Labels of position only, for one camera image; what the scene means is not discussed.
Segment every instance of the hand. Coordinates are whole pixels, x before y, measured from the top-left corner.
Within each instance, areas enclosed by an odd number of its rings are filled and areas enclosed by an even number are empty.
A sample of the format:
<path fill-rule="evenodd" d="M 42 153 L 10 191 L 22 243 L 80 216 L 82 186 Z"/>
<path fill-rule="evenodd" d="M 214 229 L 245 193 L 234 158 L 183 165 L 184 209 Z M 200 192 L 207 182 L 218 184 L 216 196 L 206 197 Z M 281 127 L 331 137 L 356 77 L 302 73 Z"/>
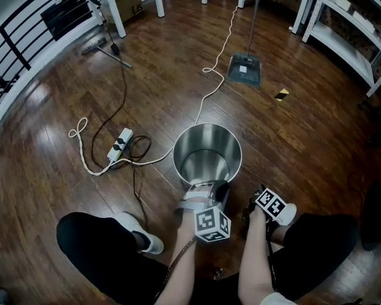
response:
<path fill-rule="evenodd" d="M 191 198 L 189 199 L 191 202 L 206 202 L 205 198 Z M 195 219 L 194 219 L 194 211 L 192 209 L 184 209 L 184 214 L 182 215 L 182 223 L 179 227 L 179 231 L 181 234 L 185 234 L 186 236 L 190 236 L 192 238 L 195 235 Z"/>
<path fill-rule="evenodd" d="M 250 226 L 254 224 L 265 224 L 266 218 L 264 211 L 259 207 L 255 206 L 254 211 L 250 214 Z"/>

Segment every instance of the broom handle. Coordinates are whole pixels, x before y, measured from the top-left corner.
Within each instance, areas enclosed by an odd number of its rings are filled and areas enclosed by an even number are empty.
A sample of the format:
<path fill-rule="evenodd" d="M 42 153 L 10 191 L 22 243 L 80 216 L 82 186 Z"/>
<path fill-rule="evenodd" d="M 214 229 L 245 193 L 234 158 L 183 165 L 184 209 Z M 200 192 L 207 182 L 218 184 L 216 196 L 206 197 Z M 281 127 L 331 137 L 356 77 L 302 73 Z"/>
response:
<path fill-rule="evenodd" d="M 120 60 L 120 58 L 117 58 L 115 55 L 113 55 L 113 54 L 107 52 L 106 50 L 102 49 L 101 47 L 96 46 L 96 48 L 97 48 L 99 51 L 102 51 L 104 54 L 110 56 L 110 58 L 113 58 L 114 60 L 116 60 L 116 61 L 118 61 L 118 62 L 121 62 L 121 63 L 124 64 L 127 68 L 134 69 L 134 67 L 133 67 L 131 64 L 128 64 L 127 62 Z"/>
<path fill-rule="evenodd" d="M 260 0 L 255 0 L 253 22 L 251 23 L 250 38 L 248 39 L 247 57 L 248 57 L 248 54 L 250 53 L 251 40 L 253 39 L 254 25 L 255 25 L 255 19 L 257 17 L 257 10 L 258 10 L 258 3 L 259 2 L 260 2 Z"/>

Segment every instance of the sneaker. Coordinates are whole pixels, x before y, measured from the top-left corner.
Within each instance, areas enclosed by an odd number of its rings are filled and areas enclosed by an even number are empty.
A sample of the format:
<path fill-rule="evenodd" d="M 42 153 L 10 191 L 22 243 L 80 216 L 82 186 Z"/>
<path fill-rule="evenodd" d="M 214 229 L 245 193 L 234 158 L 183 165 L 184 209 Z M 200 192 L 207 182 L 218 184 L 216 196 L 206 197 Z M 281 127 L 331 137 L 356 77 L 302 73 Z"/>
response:
<path fill-rule="evenodd" d="M 115 214 L 114 219 L 118 221 L 129 232 L 137 231 L 142 233 L 150 241 L 150 246 L 146 250 L 142 250 L 144 253 L 160 254 L 164 250 L 164 243 L 157 236 L 151 235 L 143 230 L 140 223 L 130 215 L 128 212 L 119 212 Z"/>
<path fill-rule="evenodd" d="M 281 226 L 287 226 L 292 222 L 296 214 L 297 206 L 294 203 L 287 203 L 275 221 Z"/>

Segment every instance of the stainless steel bucket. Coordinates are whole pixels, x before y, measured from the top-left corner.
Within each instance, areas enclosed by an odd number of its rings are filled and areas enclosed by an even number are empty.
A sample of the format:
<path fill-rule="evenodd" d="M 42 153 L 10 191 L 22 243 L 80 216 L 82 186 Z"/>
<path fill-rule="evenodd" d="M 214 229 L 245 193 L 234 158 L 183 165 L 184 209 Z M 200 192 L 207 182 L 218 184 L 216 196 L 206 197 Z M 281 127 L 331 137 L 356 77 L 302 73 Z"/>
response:
<path fill-rule="evenodd" d="M 183 183 L 230 182 L 243 158 L 237 138 L 228 129 L 200 123 L 181 133 L 173 146 L 173 164 Z"/>

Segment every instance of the white cable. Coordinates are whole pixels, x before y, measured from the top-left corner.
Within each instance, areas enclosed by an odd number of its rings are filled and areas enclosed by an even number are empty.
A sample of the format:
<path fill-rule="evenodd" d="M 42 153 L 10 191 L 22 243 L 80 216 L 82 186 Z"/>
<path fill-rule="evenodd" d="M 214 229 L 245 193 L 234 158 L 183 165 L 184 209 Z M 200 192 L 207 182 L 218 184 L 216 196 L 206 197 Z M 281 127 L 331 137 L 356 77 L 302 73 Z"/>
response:
<path fill-rule="evenodd" d="M 222 80 L 220 81 L 220 83 L 217 85 L 217 87 L 216 87 L 213 91 L 211 91 L 209 94 L 205 95 L 205 96 L 202 98 L 201 106 L 200 106 L 200 108 L 199 108 L 199 112 L 198 112 L 198 114 L 197 114 L 197 117 L 196 117 L 196 120 L 195 120 L 195 124 L 197 124 L 197 122 L 199 121 L 199 118 L 200 118 L 200 116 L 201 116 L 201 113 L 202 113 L 202 107 L 203 107 L 203 102 L 204 102 L 204 100 L 205 100 L 206 98 L 212 96 L 215 92 L 217 92 L 218 89 L 221 87 L 221 85 L 224 83 L 224 77 L 223 77 L 223 75 L 222 75 L 221 73 L 217 72 L 217 71 L 215 70 L 215 68 L 217 67 L 218 59 L 219 59 L 220 56 L 223 54 L 223 51 L 224 51 L 224 49 L 225 49 L 225 47 L 226 47 L 226 44 L 227 44 L 227 41 L 229 40 L 229 38 L 230 38 L 230 36 L 231 36 L 231 34 L 232 34 L 232 33 L 231 33 L 231 28 L 233 27 L 233 19 L 234 19 L 234 15 L 236 14 L 236 11 L 237 11 L 238 8 L 239 8 L 239 7 L 236 6 L 236 9 L 234 9 L 234 11 L 233 11 L 233 16 L 231 17 L 231 21 L 230 21 L 231 24 L 230 24 L 230 27 L 229 27 L 229 35 L 227 35 L 227 37 L 226 37 L 226 40 L 225 40 L 225 42 L 224 42 L 224 44 L 223 44 L 222 51 L 220 51 L 220 53 L 217 55 L 215 65 L 213 66 L 213 68 L 203 68 L 203 69 L 202 69 L 202 71 L 203 71 L 205 74 L 207 74 L 207 73 L 213 71 L 214 73 L 218 74 L 218 75 L 222 78 Z M 85 121 L 85 124 L 83 125 L 82 128 L 79 128 L 80 125 L 81 125 L 81 122 L 82 122 L 82 121 Z M 127 158 L 121 158 L 121 159 L 119 159 L 119 160 L 117 160 L 117 161 L 115 161 L 115 162 L 112 162 L 112 161 L 111 161 L 111 162 L 110 162 L 110 163 L 109 163 L 109 164 L 108 164 L 108 165 L 107 165 L 101 172 L 95 173 L 95 172 L 92 172 L 92 171 L 88 168 L 88 166 L 87 166 L 87 164 L 86 164 L 86 162 L 85 162 L 85 160 L 84 160 L 84 156 L 83 156 L 83 143 L 82 143 L 81 132 L 86 128 L 87 125 L 88 125 L 88 118 L 81 118 L 81 119 L 79 120 L 79 122 L 77 123 L 76 130 L 75 130 L 75 129 L 72 129 L 71 131 L 69 131 L 68 136 L 69 136 L 69 138 L 77 137 L 77 138 L 79 139 L 79 148 L 80 148 L 80 154 L 81 154 L 81 160 L 82 160 L 83 166 L 84 166 L 84 168 L 88 171 L 89 174 L 94 175 L 94 176 L 100 176 L 101 174 L 104 174 L 105 172 L 107 172 L 107 171 L 109 170 L 109 168 L 110 168 L 111 166 L 114 166 L 115 164 L 118 164 L 118 163 L 120 163 L 121 161 L 125 161 L 125 162 L 127 162 L 127 163 L 131 163 L 131 164 L 133 164 L 133 165 L 137 165 L 137 166 L 145 166 L 145 165 L 150 165 L 150 164 L 158 163 L 159 161 L 165 159 L 165 157 L 167 157 L 167 155 L 169 155 L 170 152 L 171 152 L 172 149 L 173 149 L 173 147 L 172 147 L 170 150 L 168 150 L 168 151 L 166 152 L 166 154 L 165 154 L 164 156 L 162 156 L 162 157 L 160 157 L 160 158 L 158 158 L 158 159 L 152 160 L 152 161 L 147 161 L 147 162 L 145 162 L 145 163 L 136 163 L 136 162 L 131 161 L 131 160 L 127 159 Z"/>

